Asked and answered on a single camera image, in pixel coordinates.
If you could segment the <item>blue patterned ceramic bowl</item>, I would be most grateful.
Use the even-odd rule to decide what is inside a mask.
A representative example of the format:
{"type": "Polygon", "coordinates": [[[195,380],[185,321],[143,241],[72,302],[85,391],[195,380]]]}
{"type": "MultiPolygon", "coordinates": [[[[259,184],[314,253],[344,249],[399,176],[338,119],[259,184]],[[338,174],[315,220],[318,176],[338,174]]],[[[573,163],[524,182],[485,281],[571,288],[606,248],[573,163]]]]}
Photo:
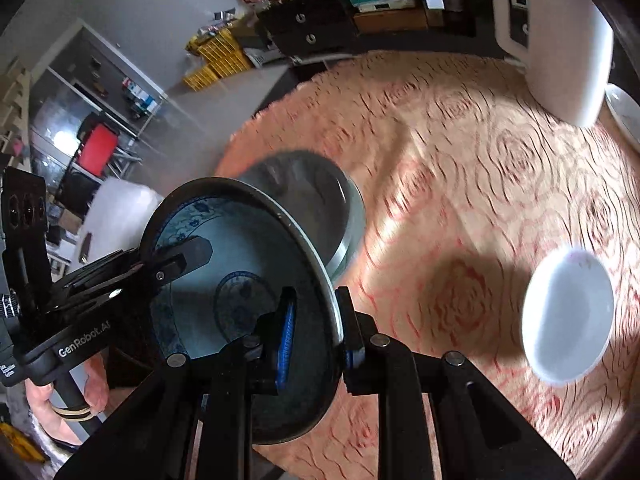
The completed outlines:
{"type": "Polygon", "coordinates": [[[160,353],[196,359],[219,352],[277,309],[283,287],[297,309],[288,382],[253,408],[257,444],[288,442],[320,422],[340,381],[344,330],[334,287],[318,252],[293,217],[244,182],[201,178],[179,186],[156,208],[140,249],[147,257],[199,236],[209,262],[163,286],[150,305],[160,353]]]}

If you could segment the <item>small white bowl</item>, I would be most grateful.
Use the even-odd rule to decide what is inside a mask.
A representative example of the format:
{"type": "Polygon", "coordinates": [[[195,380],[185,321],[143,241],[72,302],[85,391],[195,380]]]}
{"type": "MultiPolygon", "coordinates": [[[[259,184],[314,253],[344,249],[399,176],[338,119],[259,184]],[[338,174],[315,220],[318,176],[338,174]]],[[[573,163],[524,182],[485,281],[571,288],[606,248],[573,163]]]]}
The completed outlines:
{"type": "Polygon", "coordinates": [[[549,252],[530,278],[523,301],[521,340],[533,373],[559,387],[577,382],[600,362],[614,322],[608,271],[592,252],[549,252]]]}

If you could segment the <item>large steel bowl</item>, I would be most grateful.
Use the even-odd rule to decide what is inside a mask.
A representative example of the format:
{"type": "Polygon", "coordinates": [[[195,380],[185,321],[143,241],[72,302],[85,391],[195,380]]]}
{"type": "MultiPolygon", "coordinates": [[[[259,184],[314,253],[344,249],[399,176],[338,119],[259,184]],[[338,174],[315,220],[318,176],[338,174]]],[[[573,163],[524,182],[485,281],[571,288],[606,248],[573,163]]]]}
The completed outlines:
{"type": "Polygon", "coordinates": [[[239,179],[269,195],[294,218],[331,281],[340,282],[366,227],[366,208],[355,182],[332,160],[310,151],[270,155],[239,179]]]}

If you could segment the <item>white chair cushion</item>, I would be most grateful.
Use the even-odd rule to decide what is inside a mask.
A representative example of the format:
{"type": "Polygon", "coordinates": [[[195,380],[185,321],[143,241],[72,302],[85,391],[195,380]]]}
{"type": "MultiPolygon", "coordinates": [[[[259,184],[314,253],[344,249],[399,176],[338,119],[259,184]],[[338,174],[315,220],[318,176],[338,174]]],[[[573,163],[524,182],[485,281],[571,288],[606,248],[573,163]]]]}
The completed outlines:
{"type": "Polygon", "coordinates": [[[162,200],[163,196],[145,185],[116,178],[104,180],[79,229],[70,272],[116,250],[138,247],[162,200]]]}

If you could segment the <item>red folding chair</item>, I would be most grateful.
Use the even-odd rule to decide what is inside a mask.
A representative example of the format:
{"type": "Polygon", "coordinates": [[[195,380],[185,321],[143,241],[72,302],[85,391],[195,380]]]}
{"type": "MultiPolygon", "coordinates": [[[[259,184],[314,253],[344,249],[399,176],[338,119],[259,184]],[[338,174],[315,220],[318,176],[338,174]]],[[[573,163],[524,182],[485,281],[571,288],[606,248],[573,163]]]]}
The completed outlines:
{"type": "Polygon", "coordinates": [[[95,177],[101,177],[104,168],[114,154],[118,135],[106,125],[95,126],[81,145],[77,163],[95,177]]]}

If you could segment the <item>white shelf unit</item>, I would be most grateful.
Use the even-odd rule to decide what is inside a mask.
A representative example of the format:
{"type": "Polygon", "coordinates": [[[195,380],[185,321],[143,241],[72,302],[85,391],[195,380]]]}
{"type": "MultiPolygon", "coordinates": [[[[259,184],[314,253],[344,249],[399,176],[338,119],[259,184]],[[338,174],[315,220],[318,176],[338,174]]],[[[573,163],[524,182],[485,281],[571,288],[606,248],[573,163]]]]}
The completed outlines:
{"type": "Polygon", "coordinates": [[[29,112],[30,132],[49,143],[72,133],[93,112],[126,138],[136,155],[157,148],[145,139],[166,93],[86,23],[79,21],[50,47],[37,65],[29,112]]]}

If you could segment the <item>yellow plastic crates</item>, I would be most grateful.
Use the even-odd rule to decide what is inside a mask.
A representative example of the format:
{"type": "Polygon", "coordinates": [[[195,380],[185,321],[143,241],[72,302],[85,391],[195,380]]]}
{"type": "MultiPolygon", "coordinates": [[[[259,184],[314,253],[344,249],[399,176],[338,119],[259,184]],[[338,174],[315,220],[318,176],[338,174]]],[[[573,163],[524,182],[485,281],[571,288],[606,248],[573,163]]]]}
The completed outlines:
{"type": "Polygon", "coordinates": [[[203,90],[253,67],[229,27],[218,28],[201,37],[193,36],[186,44],[186,52],[200,60],[200,66],[182,78],[192,91],[203,90]]]}

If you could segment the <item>rose patterned tablecloth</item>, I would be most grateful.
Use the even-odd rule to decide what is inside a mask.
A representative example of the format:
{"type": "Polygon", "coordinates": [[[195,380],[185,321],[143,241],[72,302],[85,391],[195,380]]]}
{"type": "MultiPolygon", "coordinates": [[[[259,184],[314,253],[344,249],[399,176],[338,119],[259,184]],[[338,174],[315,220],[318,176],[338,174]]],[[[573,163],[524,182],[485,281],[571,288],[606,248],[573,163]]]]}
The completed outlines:
{"type": "Polygon", "coordinates": [[[414,351],[464,353],[578,478],[605,476],[639,426],[639,157],[611,114],[590,129],[559,122],[505,62],[374,52],[246,122],[216,171],[289,150],[332,159],[360,189],[355,307],[414,351]],[[614,322],[594,370],[551,387],[526,363],[522,300],[538,262],[566,246],[608,269],[614,322]]]}

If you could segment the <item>white plate with rim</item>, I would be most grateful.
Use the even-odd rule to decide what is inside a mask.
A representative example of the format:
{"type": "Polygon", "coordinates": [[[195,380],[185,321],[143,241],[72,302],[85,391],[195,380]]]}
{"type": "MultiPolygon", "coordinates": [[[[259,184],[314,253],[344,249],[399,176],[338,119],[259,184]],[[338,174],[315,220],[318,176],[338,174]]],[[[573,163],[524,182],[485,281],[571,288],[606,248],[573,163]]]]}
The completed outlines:
{"type": "Polygon", "coordinates": [[[618,128],[636,152],[640,151],[640,106],[622,88],[611,84],[605,88],[605,102],[618,128]]]}

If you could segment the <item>black sideboard cabinet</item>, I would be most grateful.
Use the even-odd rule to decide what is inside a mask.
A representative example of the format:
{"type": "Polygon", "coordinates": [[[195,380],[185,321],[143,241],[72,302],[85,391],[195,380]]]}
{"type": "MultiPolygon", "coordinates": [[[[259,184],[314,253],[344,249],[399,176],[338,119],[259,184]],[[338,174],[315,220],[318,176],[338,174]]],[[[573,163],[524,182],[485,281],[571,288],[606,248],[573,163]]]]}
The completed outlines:
{"type": "Polygon", "coordinates": [[[502,57],[491,0],[284,0],[258,21],[289,58],[374,50],[502,57]]]}

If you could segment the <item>white electric kettle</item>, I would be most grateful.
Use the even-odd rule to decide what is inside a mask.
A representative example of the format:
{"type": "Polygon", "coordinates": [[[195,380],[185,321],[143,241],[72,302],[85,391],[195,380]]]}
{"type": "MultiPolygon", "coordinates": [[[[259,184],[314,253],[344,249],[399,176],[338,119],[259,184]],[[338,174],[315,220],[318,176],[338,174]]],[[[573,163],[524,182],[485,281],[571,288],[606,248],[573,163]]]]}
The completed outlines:
{"type": "Polygon", "coordinates": [[[497,44],[524,63],[534,99],[591,127],[610,76],[614,34],[591,0],[492,0],[497,44]]]}

